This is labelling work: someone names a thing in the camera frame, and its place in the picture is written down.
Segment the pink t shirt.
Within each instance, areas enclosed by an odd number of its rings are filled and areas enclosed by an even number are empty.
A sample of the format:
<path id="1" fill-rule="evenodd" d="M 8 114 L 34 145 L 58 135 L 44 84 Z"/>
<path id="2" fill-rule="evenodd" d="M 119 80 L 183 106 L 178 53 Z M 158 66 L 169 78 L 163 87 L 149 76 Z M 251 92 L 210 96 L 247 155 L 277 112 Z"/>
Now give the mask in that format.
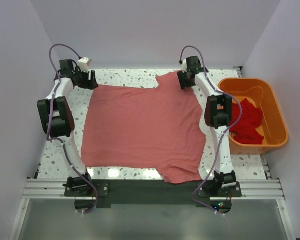
<path id="1" fill-rule="evenodd" d="M 202 107 L 176 72 L 156 81 L 155 88 L 100 85 L 93 92 L 81 147 L 87 167 L 154 168 L 171 184 L 201 179 Z"/>

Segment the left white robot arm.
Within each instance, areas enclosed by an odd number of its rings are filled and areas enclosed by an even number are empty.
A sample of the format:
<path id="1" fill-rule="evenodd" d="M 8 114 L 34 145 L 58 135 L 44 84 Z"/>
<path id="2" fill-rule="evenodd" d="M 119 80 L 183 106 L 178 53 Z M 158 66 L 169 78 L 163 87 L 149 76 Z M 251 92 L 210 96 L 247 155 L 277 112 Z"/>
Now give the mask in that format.
<path id="1" fill-rule="evenodd" d="M 68 170 L 67 181 L 63 184 L 66 197 L 90 197 L 96 192 L 75 143 L 75 120 L 68 103 L 76 87 L 92 91 L 99 87 L 96 72 L 89 70 L 88 62 L 88 58 L 60 60 L 51 93 L 37 102 L 47 140 L 61 146 L 61 155 Z"/>

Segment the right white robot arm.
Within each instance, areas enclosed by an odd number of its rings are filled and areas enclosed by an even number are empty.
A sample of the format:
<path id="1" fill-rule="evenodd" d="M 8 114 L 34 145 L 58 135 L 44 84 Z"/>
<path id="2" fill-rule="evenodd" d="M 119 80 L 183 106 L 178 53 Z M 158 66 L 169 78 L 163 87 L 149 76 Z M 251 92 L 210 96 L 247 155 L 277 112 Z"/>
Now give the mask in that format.
<path id="1" fill-rule="evenodd" d="M 182 66 L 182 70 L 177 73 L 177 76 L 181 89 L 197 86 L 207 98 L 204 121 L 210 127 L 214 143 L 215 160 L 211 168 L 214 178 L 213 180 L 206 180 L 199 189 L 211 195 L 216 195 L 222 190 L 229 191 L 237 184 L 229 141 L 233 98 L 221 91 L 209 79 L 206 68 L 197 56 L 180 60 L 179 64 Z"/>

